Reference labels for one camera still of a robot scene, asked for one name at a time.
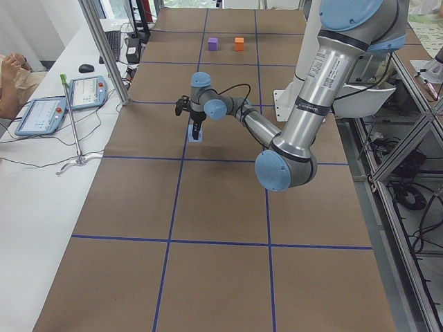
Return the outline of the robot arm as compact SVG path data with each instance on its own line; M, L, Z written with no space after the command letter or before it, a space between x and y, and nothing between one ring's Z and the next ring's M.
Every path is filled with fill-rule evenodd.
M281 192L305 185L317 172L311 146L357 58L402 47L408 7L408 1L313 1L308 23L320 26L306 32L304 39L317 39L319 47L283 129L259 114L247 97L216 92L205 72L192 75L190 95L177 101L175 113L190 114L194 139L206 118L233 116L265 148L255 159L255 174L263 187Z

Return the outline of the white round robot base plate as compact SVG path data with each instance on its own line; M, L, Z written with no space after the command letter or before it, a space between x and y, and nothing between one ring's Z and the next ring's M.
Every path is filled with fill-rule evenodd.
M379 87L339 99L364 88L364 86L344 84L333 103L335 115L341 118L373 116L396 90L394 85L384 82Z

